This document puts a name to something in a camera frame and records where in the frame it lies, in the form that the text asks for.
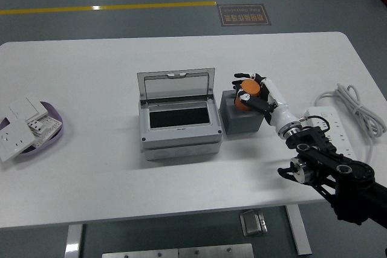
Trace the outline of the robot right hand white black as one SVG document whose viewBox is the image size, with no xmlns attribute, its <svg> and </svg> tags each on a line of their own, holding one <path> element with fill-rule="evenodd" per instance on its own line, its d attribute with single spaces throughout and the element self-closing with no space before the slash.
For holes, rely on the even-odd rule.
<svg viewBox="0 0 387 258">
<path fill-rule="evenodd" d="M 235 104 L 264 114 L 267 123 L 275 127 L 283 140 L 302 129 L 301 122 L 289 110 L 272 80 L 255 73 L 236 73 L 232 82 L 236 90 Z"/>
</svg>

